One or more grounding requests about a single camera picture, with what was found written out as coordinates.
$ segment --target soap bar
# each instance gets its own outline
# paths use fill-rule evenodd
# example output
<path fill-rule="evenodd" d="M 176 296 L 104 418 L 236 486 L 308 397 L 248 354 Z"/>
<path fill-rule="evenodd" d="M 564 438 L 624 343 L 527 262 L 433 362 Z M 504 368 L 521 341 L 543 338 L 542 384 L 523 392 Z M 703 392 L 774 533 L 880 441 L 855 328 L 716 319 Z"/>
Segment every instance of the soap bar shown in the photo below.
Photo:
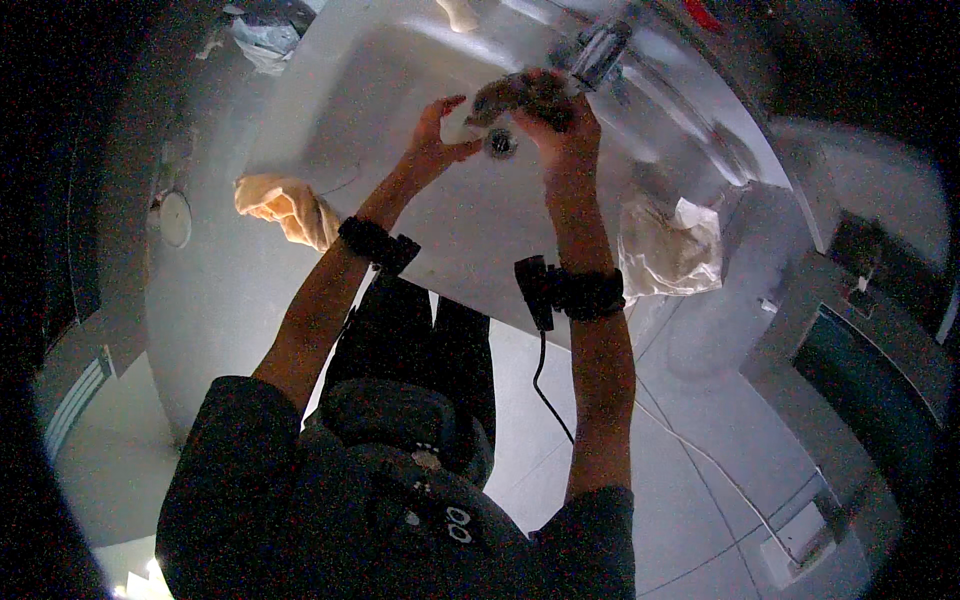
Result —
<path fill-rule="evenodd" d="M 471 32 L 480 26 L 477 13 L 473 11 L 467 0 L 437 0 L 437 4 L 444 7 L 450 17 L 450 29 L 458 34 Z"/>
<path fill-rule="evenodd" d="M 464 101 L 441 120 L 440 141 L 444 144 L 462 144 L 484 136 L 485 129 L 464 123 L 470 115 L 471 106 L 473 102 Z"/>

